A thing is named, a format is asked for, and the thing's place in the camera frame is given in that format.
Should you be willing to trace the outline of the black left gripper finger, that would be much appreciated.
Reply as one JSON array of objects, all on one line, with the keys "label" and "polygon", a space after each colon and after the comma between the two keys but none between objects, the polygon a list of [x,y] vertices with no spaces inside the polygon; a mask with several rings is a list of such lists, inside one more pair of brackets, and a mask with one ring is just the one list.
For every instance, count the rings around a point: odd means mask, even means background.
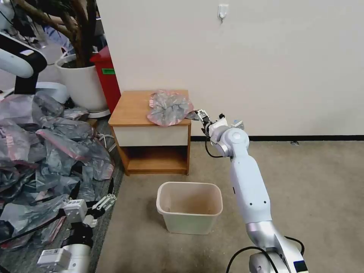
[{"label": "black left gripper finger", "polygon": [[116,195],[115,195],[115,185],[114,185],[114,178],[111,178],[108,192],[105,196],[103,196],[98,202],[96,202],[93,206],[93,210],[102,210],[104,209],[107,211],[110,209],[116,201]]},{"label": "black left gripper finger", "polygon": [[80,185],[81,185],[81,181],[78,181],[76,183],[76,185],[74,186],[74,188],[71,190],[71,192],[69,194],[69,197],[68,197],[69,202],[78,199],[78,194],[79,194],[79,191],[80,191]]}]

